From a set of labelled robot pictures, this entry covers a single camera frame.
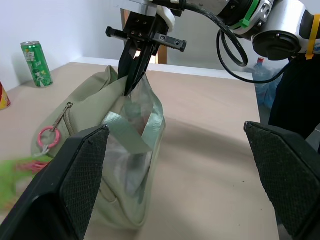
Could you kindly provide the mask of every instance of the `green soda can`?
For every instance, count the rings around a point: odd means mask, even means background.
[[[38,88],[51,86],[54,82],[40,42],[26,41],[21,43],[21,48],[35,85]]]

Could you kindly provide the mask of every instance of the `red can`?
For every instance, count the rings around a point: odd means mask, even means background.
[[[0,110],[6,109],[11,105],[8,94],[0,82]]]

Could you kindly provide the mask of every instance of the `light green bag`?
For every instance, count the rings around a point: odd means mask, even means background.
[[[147,77],[129,96],[123,95],[126,81],[127,77],[118,80],[110,66],[87,79],[39,127],[31,151],[33,155],[42,152],[38,133],[55,123],[67,103],[73,105],[57,126],[61,140],[48,156],[54,158],[69,136],[108,125],[110,136],[92,220],[115,228],[139,229],[146,220],[166,122],[162,104]],[[49,144],[53,138],[54,134],[46,131],[41,141]]]

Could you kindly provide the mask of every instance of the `beige tabletop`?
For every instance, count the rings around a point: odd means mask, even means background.
[[[9,91],[0,111],[0,160],[30,155],[37,126],[82,82],[105,66],[69,63],[54,85]],[[259,121],[253,84],[158,71],[149,81],[167,128],[148,220],[139,232],[95,222],[86,240],[278,240],[274,209],[259,179],[243,127]]]

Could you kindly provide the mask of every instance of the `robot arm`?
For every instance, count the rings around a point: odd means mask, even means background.
[[[123,31],[108,27],[106,32],[108,37],[126,41],[119,66],[119,77],[128,76],[126,95],[138,84],[160,45],[185,50],[186,41],[167,35],[174,25],[173,15],[181,17],[190,4],[213,13],[229,33],[233,32],[233,38],[252,41],[255,52],[269,60],[306,53],[307,58],[312,58],[313,54],[320,54],[320,17],[310,14],[299,0],[113,0],[115,7],[131,12]],[[224,36],[222,43],[230,56]],[[136,51],[141,51],[140,57],[135,58]]]

